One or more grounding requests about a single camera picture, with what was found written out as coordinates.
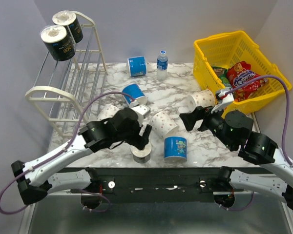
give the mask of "marble countertop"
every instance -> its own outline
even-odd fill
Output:
[[[201,88],[193,77],[192,63],[175,63],[168,65],[168,75],[165,80],[156,78],[156,64],[148,64],[148,73],[145,76],[130,78],[125,63],[107,64],[108,75],[103,84],[103,76],[100,76],[99,86],[104,85],[104,92],[121,91],[127,85],[136,83],[147,97],[147,106],[151,108],[150,115],[145,119],[144,125],[151,117],[165,110],[179,125],[178,135],[188,140],[188,161],[181,164],[167,164],[164,162],[164,141],[153,131],[150,134],[152,144],[151,160],[145,164],[139,164],[132,158],[129,145],[108,150],[104,149],[95,154],[81,158],[70,167],[254,167],[254,165],[243,161],[237,156],[237,152],[230,152],[210,131],[199,132],[197,130],[187,132],[183,126],[180,113],[189,112],[185,97]],[[85,97],[89,96],[91,81],[85,90]],[[126,107],[124,99],[120,95],[109,95],[101,100],[100,107],[106,103],[113,104],[119,108]],[[90,120],[97,115],[98,104],[91,109]],[[62,139],[54,133],[49,150],[63,144],[67,139]]]

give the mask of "water bottle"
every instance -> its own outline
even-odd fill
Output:
[[[166,51],[162,50],[159,57],[157,57],[157,78],[165,79],[167,75],[168,57]]]

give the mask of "yellow plastic basket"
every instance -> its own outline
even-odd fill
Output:
[[[202,89],[210,89],[215,93],[215,91],[225,88],[211,66],[228,69],[240,61],[251,64],[251,70],[259,75],[280,77],[288,89],[292,89],[292,85],[282,75],[278,67],[268,61],[260,52],[259,46],[243,31],[221,33],[196,40],[194,48],[193,75]],[[233,102],[225,109],[224,115],[233,110],[239,110],[244,114],[258,111],[278,95],[284,93],[282,85],[277,80],[273,78],[268,80],[267,84],[252,94],[252,98]]]

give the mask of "chip bag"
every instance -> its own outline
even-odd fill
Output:
[[[245,61],[238,62],[227,72],[227,78],[233,88],[244,84],[245,82],[259,77],[257,73],[251,71],[251,65]],[[235,92],[236,101],[243,101],[248,99],[256,90],[266,84],[268,80],[266,78],[256,80]]]

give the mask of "gray wall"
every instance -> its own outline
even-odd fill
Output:
[[[276,63],[293,85],[293,0],[279,0],[256,38],[263,53]],[[293,159],[293,89],[286,137],[287,154]],[[281,96],[256,113],[260,129],[281,145],[285,97]]]
[[[144,55],[156,61],[193,62],[193,42],[245,30],[255,38],[277,0],[34,0],[45,21],[65,9],[80,11],[98,26],[105,59],[125,62]]]
[[[0,1],[0,190],[13,178],[11,163],[45,154],[51,128],[24,98],[46,48],[39,32],[45,22],[32,0]],[[14,184],[3,197],[5,210],[23,204]],[[22,214],[0,214],[0,233],[17,233]]]

